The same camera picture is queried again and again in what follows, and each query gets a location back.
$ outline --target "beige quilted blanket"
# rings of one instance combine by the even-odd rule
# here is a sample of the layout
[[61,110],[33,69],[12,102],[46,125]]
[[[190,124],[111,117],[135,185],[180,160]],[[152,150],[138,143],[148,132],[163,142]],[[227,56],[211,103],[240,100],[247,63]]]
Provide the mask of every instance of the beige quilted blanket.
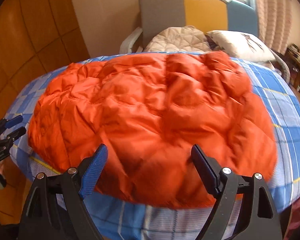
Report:
[[193,26],[170,27],[156,35],[144,51],[178,52],[178,51],[211,51],[207,38],[202,31]]

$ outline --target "plaid bedsheet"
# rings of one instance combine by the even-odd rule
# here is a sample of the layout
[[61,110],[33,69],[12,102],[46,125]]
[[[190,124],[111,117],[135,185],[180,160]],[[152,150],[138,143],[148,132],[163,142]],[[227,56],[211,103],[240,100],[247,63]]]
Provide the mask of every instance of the plaid bedsheet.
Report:
[[[114,57],[97,57],[91,61],[107,61]],[[253,92],[260,96],[271,116],[277,143],[278,161],[268,183],[279,212],[300,197],[300,105],[284,80],[275,72],[255,63],[232,59],[249,75]],[[28,128],[35,104],[49,82],[66,67],[43,75],[29,83],[18,95],[6,114],[10,119],[23,115],[20,126]],[[8,129],[3,136],[12,130]],[[37,173],[58,174],[45,164],[27,144],[27,135],[14,142],[11,158],[31,180]],[[170,210],[148,205],[132,204],[94,192],[85,199],[90,215],[99,231],[110,239],[195,239],[207,220],[211,208]],[[234,211],[224,238],[229,237],[238,217],[240,202]]]

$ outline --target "orange quilted fabric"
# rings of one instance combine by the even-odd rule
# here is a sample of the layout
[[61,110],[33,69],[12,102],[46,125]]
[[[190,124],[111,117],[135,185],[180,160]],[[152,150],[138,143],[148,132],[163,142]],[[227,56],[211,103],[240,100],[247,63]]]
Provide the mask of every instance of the orange quilted fabric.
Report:
[[223,52],[145,53],[71,64],[39,99],[29,142],[65,171],[100,143],[108,162],[96,190],[169,208],[211,206],[191,162],[198,143],[237,174],[270,179],[273,127],[250,80]]

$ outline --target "curtain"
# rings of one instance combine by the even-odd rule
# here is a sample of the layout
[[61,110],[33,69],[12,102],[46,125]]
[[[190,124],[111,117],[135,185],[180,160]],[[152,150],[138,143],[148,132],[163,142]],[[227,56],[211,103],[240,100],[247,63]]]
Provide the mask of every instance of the curtain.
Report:
[[284,54],[291,31],[292,0],[256,0],[259,38],[271,49]]

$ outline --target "blue rubber fingertip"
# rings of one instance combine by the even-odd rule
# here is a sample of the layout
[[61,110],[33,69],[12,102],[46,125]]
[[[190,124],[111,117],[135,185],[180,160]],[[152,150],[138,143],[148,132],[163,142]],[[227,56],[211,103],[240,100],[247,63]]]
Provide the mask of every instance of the blue rubber fingertip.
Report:
[[103,144],[96,150],[95,157],[82,177],[79,195],[83,199],[93,192],[107,159],[108,148]]
[[5,124],[5,128],[9,129],[11,127],[14,127],[18,123],[21,123],[23,121],[22,115],[18,115],[15,118],[12,118],[11,120],[7,121]]

